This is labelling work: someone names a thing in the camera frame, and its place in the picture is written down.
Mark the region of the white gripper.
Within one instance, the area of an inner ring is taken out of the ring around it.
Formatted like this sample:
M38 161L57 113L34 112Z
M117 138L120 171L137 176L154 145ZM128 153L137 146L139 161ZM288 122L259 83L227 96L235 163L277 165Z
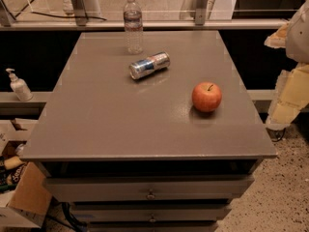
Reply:
M271 48L285 48L286 55L299 62L290 72L283 70L275 85L267 112L266 127L273 131L287 128L309 104L309 0L264 42Z

